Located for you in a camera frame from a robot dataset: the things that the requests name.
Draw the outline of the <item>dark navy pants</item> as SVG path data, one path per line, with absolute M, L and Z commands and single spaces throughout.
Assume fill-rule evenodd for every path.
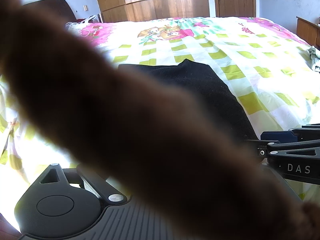
M 185 59 L 171 66 L 120 64 L 118 68 L 136 70 L 154 77 L 163 85 L 173 85 L 191 92 L 215 124 L 221 125 L 239 140 L 257 140 L 244 108 L 209 65 Z

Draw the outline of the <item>wooden side cabinet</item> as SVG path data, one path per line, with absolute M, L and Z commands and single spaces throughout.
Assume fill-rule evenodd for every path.
M 309 45 L 319 49 L 320 29 L 318 25 L 315 25 L 314 23 L 311 23 L 303 18 L 297 17 L 296 34 Z

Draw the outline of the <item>dark wooden headboard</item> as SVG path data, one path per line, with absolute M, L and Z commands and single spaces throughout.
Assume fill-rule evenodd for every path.
M 25 4 L 28 7 L 41 7 L 60 16 L 67 22 L 75 22 L 76 16 L 66 0 L 39 0 Z

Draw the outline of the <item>folded light grey clothes stack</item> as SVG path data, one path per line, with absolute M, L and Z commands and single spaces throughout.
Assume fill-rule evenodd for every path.
M 320 52 L 314 46 L 311 46 L 308 49 L 308 53 L 311 59 L 311 69 L 315 72 L 320 73 Z

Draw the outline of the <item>floral checkered bed sheet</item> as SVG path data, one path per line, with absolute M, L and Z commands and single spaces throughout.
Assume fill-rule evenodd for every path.
M 71 23 L 103 57 L 120 64 L 209 65 L 245 110 L 256 133 L 319 123 L 319 74 L 310 46 L 264 18 L 166 18 Z

